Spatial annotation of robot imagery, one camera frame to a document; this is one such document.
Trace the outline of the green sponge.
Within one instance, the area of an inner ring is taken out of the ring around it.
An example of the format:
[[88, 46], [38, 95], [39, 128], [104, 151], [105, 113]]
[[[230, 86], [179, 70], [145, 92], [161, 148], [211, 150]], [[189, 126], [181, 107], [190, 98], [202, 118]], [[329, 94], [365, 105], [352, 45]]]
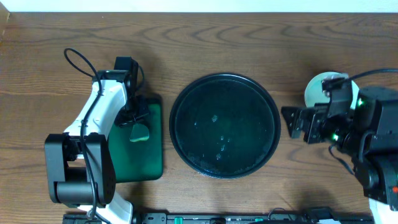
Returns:
[[146, 141], [149, 139], [149, 129], [146, 125], [141, 123], [136, 123], [132, 126], [131, 135], [129, 140], [131, 142]]

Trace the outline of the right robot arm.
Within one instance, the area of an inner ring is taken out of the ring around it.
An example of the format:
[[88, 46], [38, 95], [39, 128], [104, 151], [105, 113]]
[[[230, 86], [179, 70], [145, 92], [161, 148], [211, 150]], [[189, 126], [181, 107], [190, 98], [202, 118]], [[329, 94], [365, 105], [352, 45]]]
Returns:
[[350, 85], [329, 87], [329, 103], [284, 106], [291, 138], [329, 142], [350, 156], [345, 168], [362, 185], [375, 223], [397, 223], [397, 91], [369, 86], [353, 97]]

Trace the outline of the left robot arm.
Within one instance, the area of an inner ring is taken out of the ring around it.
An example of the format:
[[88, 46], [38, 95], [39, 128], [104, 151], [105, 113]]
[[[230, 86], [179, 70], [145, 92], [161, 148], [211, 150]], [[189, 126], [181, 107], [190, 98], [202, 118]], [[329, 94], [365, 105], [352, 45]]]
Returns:
[[149, 114], [144, 98], [135, 95], [141, 70], [131, 57], [117, 57], [112, 70], [95, 70], [76, 120], [45, 140], [50, 199], [86, 211], [88, 222], [132, 223], [132, 203], [116, 193], [108, 136], [113, 126], [126, 128]]

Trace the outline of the light green plate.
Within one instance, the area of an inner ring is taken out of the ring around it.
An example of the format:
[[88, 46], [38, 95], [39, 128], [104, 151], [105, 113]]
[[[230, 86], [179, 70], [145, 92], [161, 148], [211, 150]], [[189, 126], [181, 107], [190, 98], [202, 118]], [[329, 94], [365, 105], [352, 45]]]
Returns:
[[[348, 74], [339, 72], [323, 72], [312, 78], [308, 83], [304, 93], [306, 107], [313, 107], [316, 103], [329, 103], [329, 93], [326, 93], [322, 90], [322, 81], [324, 79], [333, 78], [348, 78]], [[359, 87], [357, 86], [357, 84], [355, 84], [354, 81], [351, 81], [351, 84], [353, 90], [353, 101], [351, 104], [351, 109], [354, 110], [358, 98]]]

